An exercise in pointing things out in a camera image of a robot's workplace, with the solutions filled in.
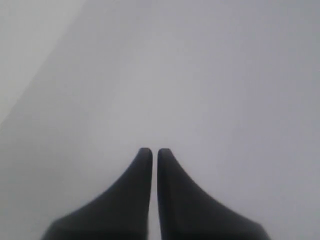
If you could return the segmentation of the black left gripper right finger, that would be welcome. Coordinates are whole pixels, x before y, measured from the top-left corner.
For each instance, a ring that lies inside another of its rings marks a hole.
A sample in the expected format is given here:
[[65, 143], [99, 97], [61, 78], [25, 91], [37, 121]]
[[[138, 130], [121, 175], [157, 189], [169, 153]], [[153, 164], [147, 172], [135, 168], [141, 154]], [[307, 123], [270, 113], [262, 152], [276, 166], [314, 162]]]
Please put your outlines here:
[[259, 223], [224, 206], [179, 164], [169, 148], [157, 157], [157, 197], [163, 240], [268, 240]]

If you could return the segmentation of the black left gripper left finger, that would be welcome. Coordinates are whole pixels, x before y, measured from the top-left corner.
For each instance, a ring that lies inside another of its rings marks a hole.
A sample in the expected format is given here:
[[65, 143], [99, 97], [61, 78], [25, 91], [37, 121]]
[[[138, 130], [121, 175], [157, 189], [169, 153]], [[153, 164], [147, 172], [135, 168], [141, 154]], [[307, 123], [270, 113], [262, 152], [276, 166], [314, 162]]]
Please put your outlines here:
[[119, 179], [96, 199], [55, 220], [44, 240], [146, 240], [153, 154], [140, 148]]

